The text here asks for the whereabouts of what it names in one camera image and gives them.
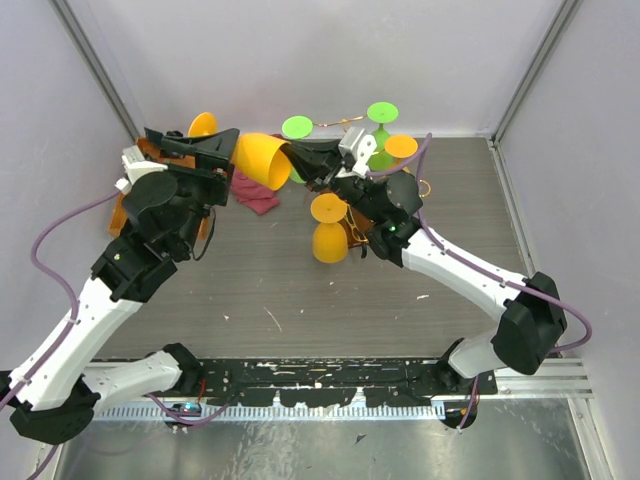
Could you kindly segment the orange plastic wine glass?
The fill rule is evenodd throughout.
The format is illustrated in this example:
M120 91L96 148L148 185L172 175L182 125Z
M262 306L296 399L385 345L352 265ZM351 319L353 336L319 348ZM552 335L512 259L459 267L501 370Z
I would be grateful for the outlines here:
M312 236L314 258L322 263L342 261L348 252L348 240L341 221L347 204L333 193L323 193L311 203L310 212L318 222Z

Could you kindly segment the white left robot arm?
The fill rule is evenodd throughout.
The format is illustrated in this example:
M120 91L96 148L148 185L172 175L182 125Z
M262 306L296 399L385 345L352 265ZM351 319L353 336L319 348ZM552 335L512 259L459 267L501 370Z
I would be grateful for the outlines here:
M240 132L181 137L147 130L162 151L190 156L194 167L147 159L137 146L124 150L125 174L115 184L127 218L91 268L71 308L20 366L1 374L1 404L27 439L60 445L79 435L94 416L156 392L194 393L202 366L173 343L109 373L86 367L113 333L138 312L193 252L201 223L226 204Z

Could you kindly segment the green plastic wine glass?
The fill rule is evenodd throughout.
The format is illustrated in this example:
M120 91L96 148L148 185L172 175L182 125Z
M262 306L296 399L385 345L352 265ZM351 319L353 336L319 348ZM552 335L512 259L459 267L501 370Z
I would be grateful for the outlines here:
M398 108L386 101L375 102L367 109L367 118L377 125L371 132L376 141L376 150L368 162L369 168L373 171L387 170L394 162L393 157L385 150L385 143L391 137L385 126L394 122L398 114Z
M312 120L306 116L296 115L287 118L281 125L282 134L292 140L300 140L311 134L314 128Z

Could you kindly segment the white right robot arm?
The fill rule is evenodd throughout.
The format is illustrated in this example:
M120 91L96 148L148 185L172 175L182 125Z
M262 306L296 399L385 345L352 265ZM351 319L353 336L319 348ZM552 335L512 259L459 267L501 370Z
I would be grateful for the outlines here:
M378 258L440 282L496 321L495 330L459 339L439 358L444 390L462 393L498 369L538 371L567 328L548 275L503 270L445 240L423 219L419 182L402 167L370 171L364 153L338 140L292 141L282 151L309 190L335 194L369 221L365 236Z

